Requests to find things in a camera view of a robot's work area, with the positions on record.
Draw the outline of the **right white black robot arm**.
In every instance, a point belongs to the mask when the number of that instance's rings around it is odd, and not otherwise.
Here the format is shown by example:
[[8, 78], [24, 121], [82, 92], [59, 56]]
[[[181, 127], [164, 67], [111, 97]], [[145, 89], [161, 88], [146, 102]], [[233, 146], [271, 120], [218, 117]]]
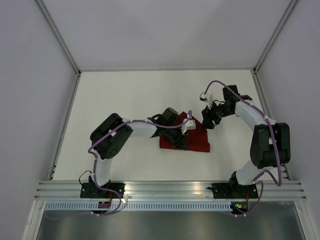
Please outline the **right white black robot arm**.
[[281, 166], [291, 159], [290, 127], [277, 122], [259, 109], [249, 95], [241, 95], [236, 85], [224, 85], [223, 101], [213, 99], [205, 90], [199, 99], [206, 103], [202, 110], [202, 128], [213, 130], [223, 118], [237, 116], [252, 130], [249, 161], [235, 171], [228, 183], [228, 192], [241, 197], [247, 186], [254, 185], [264, 174], [268, 174], [280, 187], [283, 182]]

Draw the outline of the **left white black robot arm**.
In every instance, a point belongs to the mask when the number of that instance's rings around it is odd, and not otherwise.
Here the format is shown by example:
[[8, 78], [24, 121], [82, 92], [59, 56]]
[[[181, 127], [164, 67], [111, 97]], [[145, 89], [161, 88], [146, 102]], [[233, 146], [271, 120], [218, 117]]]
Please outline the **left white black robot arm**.
[[117, 113], [111, 114], [90, 135], [91, 146], [87, 152], [94, 156], [93, 171], [90, 174], [93, 181], [92, 193], [98, 198], [108, 195], [112, 161], [129, 138], [165, 136], [175, 149], [187, 150], [187, 131], [195, 128], [191, 111], [179, 123], [179, 114], [171, 107], [146, 119], [133, 120], [122, 118]]

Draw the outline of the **red cloth napkin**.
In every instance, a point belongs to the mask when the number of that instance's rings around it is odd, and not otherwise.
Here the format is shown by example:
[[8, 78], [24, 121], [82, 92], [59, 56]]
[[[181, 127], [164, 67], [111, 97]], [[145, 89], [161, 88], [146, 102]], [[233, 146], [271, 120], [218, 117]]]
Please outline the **red cloth napkin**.
[[182, 142], [173, 143], [169, 136], [163, 135], [159, 137], [159, 148], [209, 153], [211, 146], [208, 141], [208, 131], [202, 129], [202, 124], [196, 118], [191, 119], [195, 123], [195, 129], [188, 129]]

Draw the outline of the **right robot arm base mount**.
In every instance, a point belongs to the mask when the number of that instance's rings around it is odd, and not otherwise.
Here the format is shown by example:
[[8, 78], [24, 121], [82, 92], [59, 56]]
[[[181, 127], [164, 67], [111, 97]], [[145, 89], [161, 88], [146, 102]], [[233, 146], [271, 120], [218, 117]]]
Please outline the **right robot arm base mount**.
[[207, 187], [214, 199], [258, 199], [259, 194], [255, 184], [236, 185], [230, 183], [212, 183]]

